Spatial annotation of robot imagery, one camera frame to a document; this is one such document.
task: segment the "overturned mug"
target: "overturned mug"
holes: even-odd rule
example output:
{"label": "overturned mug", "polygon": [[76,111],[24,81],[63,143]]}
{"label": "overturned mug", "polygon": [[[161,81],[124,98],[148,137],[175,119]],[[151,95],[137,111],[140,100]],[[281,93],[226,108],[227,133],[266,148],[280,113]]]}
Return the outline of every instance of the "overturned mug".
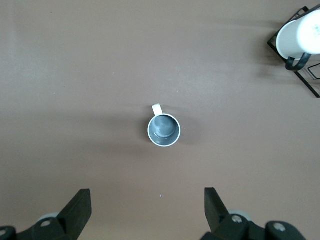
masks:
{"label": "overturned mug", "polygon": [[150,140],[157,146],[169,147],[175,144],[181,134],[181,127],[177,119],[162,112],[160,104],[152,106],[154,117],[148,125]]}
{"label": "overturned mug", "polygon": [[285,68],[299,71],[311,55],[320,54],[320,10],[288,22],[276,37],[276,49],[286,59]]}

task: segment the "table surface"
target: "table surface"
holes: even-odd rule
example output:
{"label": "table surface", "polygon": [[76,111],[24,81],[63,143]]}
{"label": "table surface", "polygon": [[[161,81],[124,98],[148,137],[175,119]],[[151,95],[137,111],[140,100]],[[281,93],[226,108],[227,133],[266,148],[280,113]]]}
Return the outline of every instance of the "table surface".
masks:
{"label": "table surface", "polygon": [[[320,236],[320,102],[268,47],[315,0],[0,2],[0,226],[90,188],[80,240],[197,240],[205,187]],[[181,125],[154,145],[152,105]]]}

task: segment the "screw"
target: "screw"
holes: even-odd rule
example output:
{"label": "screw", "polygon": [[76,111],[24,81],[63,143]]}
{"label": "screw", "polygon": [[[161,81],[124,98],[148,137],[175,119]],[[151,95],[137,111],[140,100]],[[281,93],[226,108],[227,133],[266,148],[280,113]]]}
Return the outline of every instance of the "screw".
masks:
{"label": "screw", "polygon": [[273,227],[280,232],[284,232],[286,230],[285,226],[283,226],[279,222],[276,222],[275,224],[273,224]]}
{"label": "screw", "polygon": [[1,230],[0,231],[0,237],[3,236],[3,235],[6,235],[6,233],[7,233],[7,230]]}
{"label": "screw", "polygon": [[50,221],[49,220],[47,220],[47,221],[44,221],[43,223],[41,223],[41,227],[43,228],[43,227],[46,227],[46,226],[49,226],[50,225]]}
{"label": "screw", "polygon": [[238,223],[238,224],[242,223],[241,217],[239,217],[239,216],[237,216],[237,215],[234,215],[234,216],[232,217],[232,221],[234,221],[235,223]]}

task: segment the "white mug handle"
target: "white mug handle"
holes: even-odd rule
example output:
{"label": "white mug handle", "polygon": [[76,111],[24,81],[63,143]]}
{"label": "white mug handle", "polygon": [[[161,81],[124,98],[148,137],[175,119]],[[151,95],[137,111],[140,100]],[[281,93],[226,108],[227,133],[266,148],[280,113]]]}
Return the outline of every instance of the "white mug handle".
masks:
{"label": "white mug handle", "polygon": [[153,106],[152,106],[152,109],[153,109],[153,112],[154,112],[154,115],[155,115],[155,116],[159,116],[159,115],[162,114],[162,109],[161,109],[161,106],[160,106],[159,103],[153,105]]}

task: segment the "black metal rack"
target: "black metal rack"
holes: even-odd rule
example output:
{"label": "black metal rack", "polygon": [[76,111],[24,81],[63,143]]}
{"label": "black metal rack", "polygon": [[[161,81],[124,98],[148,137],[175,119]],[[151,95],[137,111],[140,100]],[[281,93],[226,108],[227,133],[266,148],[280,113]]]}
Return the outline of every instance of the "black metal rack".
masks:
{"label": "black metal rack", "polygon": [[[302,18],[303,16],[317,10],[320,8],[320,4],[315,6],[314,8],[312,9],[309,9],[307,8],[306,6],[304,6],[303,8],[301,8],[299,11],[297,11],[290,19],[289,21],[287,21],[283,26],[285,26],[287,23],[291,22],[291,21],[294,21],[294,20],[297,20],[297,19],[300,19]],[[283,28],[283,26],[272,36],[272,38],[267,42],[268,45],[270,46],[270,48],[272,48],[272,50],[286,63],[287,60],[285,58],[283,58],[278,50],[277,50],[277,47],[276,47],[276,39],[277,39],[277,36],[280,32],[280,30]],[[313,72],[312,72],[312,68],[314,67],[317,67],[319,66],[320,63],[318,64],[315,64],[315,65],[312,65],[310,67],[307,68],[308,72],[312,75],[312,77],[316,80],[320,80],[320,77],[317,77]],[[320,95],[319,93],[317,93],[317,91],[309,84],[309,82],[298,72],[298,71],[294,71],[294,74],[304,83],[304,85],[306,85],[306,87],[314,94],[314,96],[316,98],[320,98]]]}

